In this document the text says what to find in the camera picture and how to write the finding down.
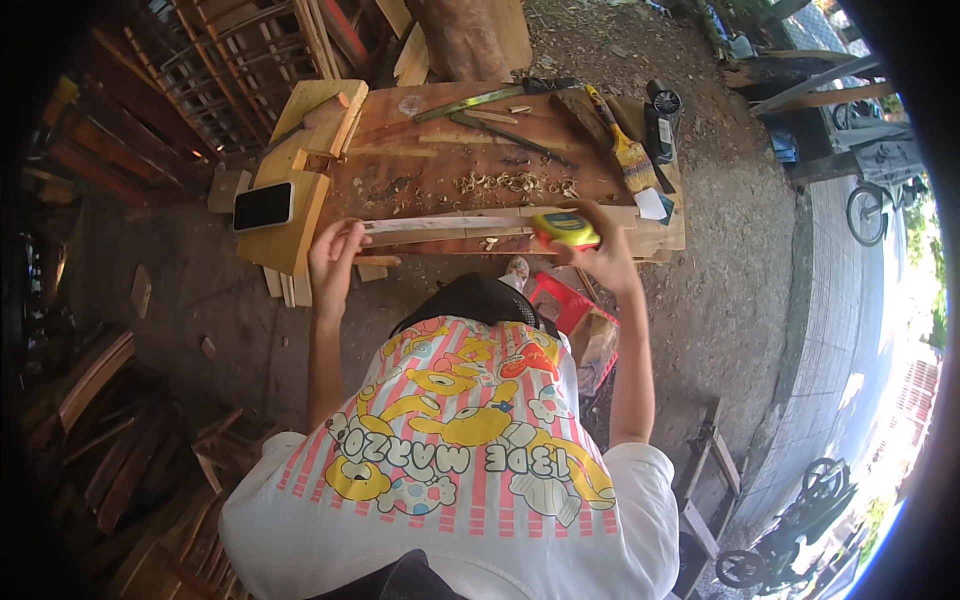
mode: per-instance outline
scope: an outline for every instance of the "paintbrush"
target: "paintbrush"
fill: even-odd
[[[593,106],[613,133],[613,154],[616,155],[616,161],[623,169],[623,179],[627,183],[627,189],[636,194],[648,187],[653,187],[657,182],[657,174],[654,173],[654,164],[643,150],[643,146],[623,133],[616,119],[613,118],[610,107],[600,97],[600,92],[590,84],[586,88]]]

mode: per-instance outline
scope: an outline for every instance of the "black phone screen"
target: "black phone screen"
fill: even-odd
[[[252,189],[237,194],[233,205],[233,229],[243,231],[283,225],[290,221],[292,211],[293,183],[290,181]]]

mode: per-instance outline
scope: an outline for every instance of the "white t-shirt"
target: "white t-shirt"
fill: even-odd
[[[578,415],[565,344],[421,322],[324,427],[264,444],[221,540],[258,600],[310,598],[413,548],[467,598],[660,599],[679,570],[673,465],[648,444],[601,457]]]

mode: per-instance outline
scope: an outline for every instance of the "dirt ground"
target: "dirt ground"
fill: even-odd
[[[645,6],[583,6],[525,3],[534,46],[529,74],[572,75],[604,92],[637,98],[656,77],[674,84],[685,105],[679,156],[687,248],[675,252],[670,264],[641,267],[658,397],[653,443],[680,471],[706,403],[722,398],[721,430],[740,460],[777,382],[794,194],[766,133],[742,99],[724,87],[698,31]],[[342,332],[346,388],[352,392],[360,385],[390,329],[438,280],[468,271],[500,275],[506,262],[404,256],[388,279],[351,292]],[[136,318],[129,299],[141,263],[154,285],[144,320]],[[550,267],[545,260],[533,266]],[[108,199],[88,202],[65,277],[80,326],[100,320],[131,324],[138,359],[167,374],[185,403],[206,397],[303,428],[307,309],[283,308],[268,297],[262,271],[236,257],[224,215],[201,204],[143,213]],[[577,281],[570,271],[562,277]],[[204,337],[216,347],[213,360],[200,351]],[[605,448],[610,386],[581,405],[585,426]],[[715,469],[706,471],[704,481],[696,500],[708,516],[719,501]]]

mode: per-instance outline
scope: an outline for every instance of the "yellow tape measure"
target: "yellow tape measure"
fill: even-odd
[[[583,250],[600,244],[600,235],[593,225],[575,212],[551,212],[534,215],[537,238],[546,245],[552,240],[561,241],[572,248]]]

